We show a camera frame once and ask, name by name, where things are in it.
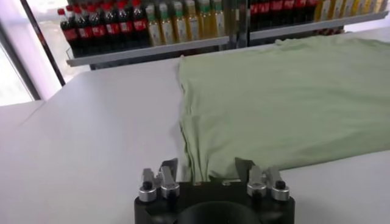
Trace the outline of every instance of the white table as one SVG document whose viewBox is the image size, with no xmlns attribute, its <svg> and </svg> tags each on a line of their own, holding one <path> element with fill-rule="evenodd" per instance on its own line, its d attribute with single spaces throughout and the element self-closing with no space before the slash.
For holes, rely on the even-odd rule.
<svg viewBox="0 0 390 224">
<path fill-rule="evenodd" d="M 359 36 L 390 41 L 390 29 Z M 46 102 L 0 148 L 0 223 L 133 223 L 142 169 L 183 152 L 178 62 L 86 72 Z M 387 223 L 389 159 L 282 172 L 296 223 Z"/>
<path fill-rule="evenodd" d="M 42 100 L 18 103 L 0 107 L 0 144 L 7 140 L 9 134 L 26 121 L 40 106 Z"/>
</svg>

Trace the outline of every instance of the shelf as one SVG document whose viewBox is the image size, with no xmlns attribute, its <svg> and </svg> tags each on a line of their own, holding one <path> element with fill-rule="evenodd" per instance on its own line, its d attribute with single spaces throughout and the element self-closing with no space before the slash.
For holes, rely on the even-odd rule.
<svg viewBox="0 0 390 224">
<path fill-rule="evenodd" d="M 148 47 L 142 49 L 114 52 L 114 53 L 101 54 L 101 55 L 93 55 L 87 57 L 74 58 L 73 56 L 71 56 L 71 58 L 66 62 L 68 65 L 70 65 L 70 67 L 75 67 L 81 65 L 98 64 L 98 63 L 145 57 L 145 56 L 164 54 L 170 52 L 185 51 L 185 50 L 197 49 L 202 47 L 219 46 L 219 45 L 227 44 L 228 42 L 229 42 L 229 37 L 218 37 L 218 38 L 211 38 L 207 40 L 198 40 L 198 41 L 170 44 L 170 45 L 164 45 L 158 47 Z"/>
<path fill-rule="evenodd" d="M 308 23 L 308 24 L 302 24 L 297 26 L 280 27 L 277 29 L 261 30 L 261 31 L 251 32 L 250 39 L 257 40 L 257 39 L 263 39 L 269 37 L 278 37 L 278 36 L 289 35 L 294 33 L 328 29 L 328 28 L 345 26 L 354 23 L 362 23 L 362 22 L 367 22 L 372 20 L 378 20 L 386 17 L 388 13 L 389 13 L 388 11 L 385 11 L 385 12 L 373 13 L 368 15 L 360 15 L 360 16 L 341 18 L 341 19 L 328 20 L 328 21 L 323 21 L 318 23 Z"/>
</svg>

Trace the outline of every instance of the red bottle label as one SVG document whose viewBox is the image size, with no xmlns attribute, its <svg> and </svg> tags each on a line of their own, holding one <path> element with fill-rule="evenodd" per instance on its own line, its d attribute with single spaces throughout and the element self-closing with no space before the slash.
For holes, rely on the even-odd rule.
<svg viewBox="0 0 390 224">
<path fill-rule="evenodd" d="M 131 33 L 133 31 L 132 22 L 120 23 L 122 33 Z"/>
<path fill-rule="evenodd" d="M 283 2 L 283 9 L 292 9 L 294 7 L 294 0 L 285 0 Z"/>
<path fill-rule="evenodd" d="M 267 13 L 267 12 L 269 12 L 269 2 L 257 4 L 257 11 L 259 13 Z"/>
<path fill-rule="evenodd" d="M 77 39 L 76 29 L 64 30 L 64 31 L 63 31 L 63 34 L 64 34 L 66 40 L 74 40 L 74 39 Z"/>
<path fill-rule="evenodd" d="M 271 2 L 271 10 L 279 11 L 283 8 L 283 1 L 272 1 Z"/>
<path fill-rule="evenodd" d="M 146 19 L 140 19 L 134 21 L 134 29 L 136 31 L 142 31 L 146 29 Z"/>
<path fill-rule="evenodd" d="M 318 3 L 318 0 L 307 0 L 306 5 L 307 6 L 316 6 Z"/>
<path fill-rule="evenodd" d="M 86 27 L 86 28 L 79 28 L 79 33 L 81 38 L 91 38 L 93 37 L 92 28 Z"/>
<path fill-rule="evenodd" d="M 257 14 L 257 5 L 255 5 L 255 4 L 252 4 L 252 5 L 250 5 L 250 14 L 251 15 L 255 15 L 255 14 Z"/>
<path fill-rule="evenodd" d="M 92 32 L 93 32 L 94 36 L 102 37 L 105 35 L 105 27 L 104 27 L 104 25 L 94 26 L 94 27 L 92 27 Z"/>
<path fill-rule="evenodd" d="M 119 28 L 118 23 L 111 23 L 111 24 L 107 24 L 106 26 L 107 26 L 107 32 L 111 35 L 118 34 L 121 32 L 121 28 Z"/>
<path fill-rule="evenodd" d="M 306 0 L 297 0 L 295 2 L 295 7 L 297 8 L 303 8 L 306 5 Z"/>
</svg>

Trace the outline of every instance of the metal clamp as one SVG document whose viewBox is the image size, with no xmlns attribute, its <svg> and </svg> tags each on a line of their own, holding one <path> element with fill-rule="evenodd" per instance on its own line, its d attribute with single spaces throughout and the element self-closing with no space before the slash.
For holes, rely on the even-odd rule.
<svg viewBox="0 0 390 224">
<path fill-rule="evenodd" d="M 271 185 L 272 198 L 277 201 L 288 201 L 290 198 L 290 190 L 282 180 L 277 167 L 272 166 L 268 168 L 267 178 Z"/>
<path fill-rule="evenodd" d="M 254 197 L 255 194 L 260 197 L 265 197 L 267 194 L 267 186 L 263 183 L 263 173 L 258 166 L 252 166 L 249 170 L 249 181 L 247 184 L 247 193 L 249 196 Z"/>
<path fill-rule="evenodd" d="M 152 202 L 157 198 L 157 188 L 154 183 L 154 173 L 151 169 L 144 169 L 142 173 L 142 186 L 138 197 L 143 202 Z"/>
<path fill-rule="evenodd" d="M 161 195 L 165 199 L 176 198 L 180 195 L 180 185 L 175 182 L 168 166 L 161 167 Z"/>
</svg>

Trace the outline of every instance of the white cap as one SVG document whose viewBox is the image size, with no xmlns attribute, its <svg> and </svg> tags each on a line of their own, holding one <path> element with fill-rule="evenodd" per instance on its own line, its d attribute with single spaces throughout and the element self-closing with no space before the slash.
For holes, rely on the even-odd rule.
<svg viewBox="0 0 390 224">
<path fill-rule="evenodd" d="M 175 3 L 173 4 L 173 6 L 174 6 L 175 9 L 177 9 L 177 10 L 183 9 L 183 6 L 182 6 L 182 3 L 181 3 L 181 2 L 175 2 Z"/>
<path fill-rule="evenodd" d="M 168 10 L 168 6 L 166 6 L 165 3 L 161 3 L 160 4 L 160 11 L 167 11 Z"/>
<path fill-rule="evenodd" d="M 185 3 L 187 4 L 187 6 L 195 6 L 194 0 L 187 0 L 185 1 Z"/>
</svg>

